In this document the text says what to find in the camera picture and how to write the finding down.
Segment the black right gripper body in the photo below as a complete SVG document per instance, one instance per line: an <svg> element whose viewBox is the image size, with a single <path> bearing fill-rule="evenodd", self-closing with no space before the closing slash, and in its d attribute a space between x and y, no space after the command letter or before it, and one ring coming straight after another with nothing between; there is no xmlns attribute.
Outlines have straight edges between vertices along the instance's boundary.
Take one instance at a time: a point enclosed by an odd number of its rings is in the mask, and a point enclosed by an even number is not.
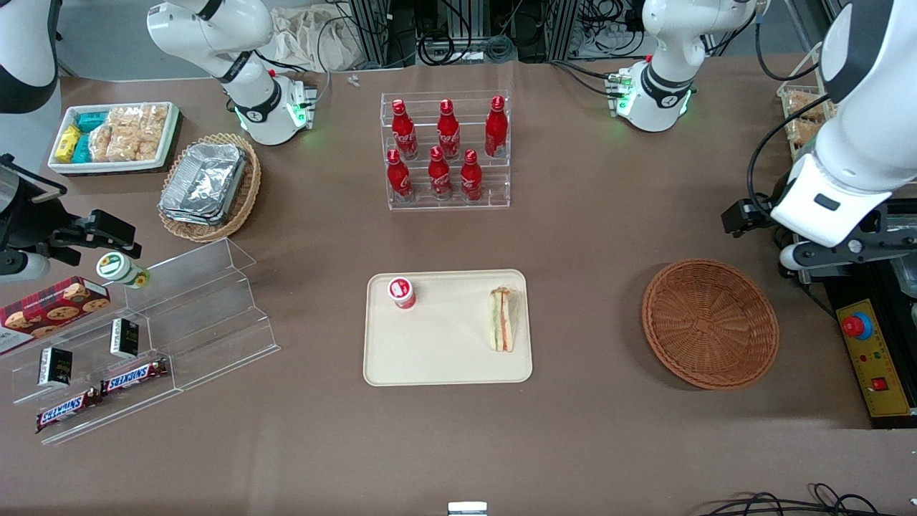
<svg viewBox="0 0 917 516"><path fill-rule="evenodd" d="M29 172L1 157L1 242L2 249L28 249L45 242L53 232L69 223L60 203L65 186Z"/></svg>

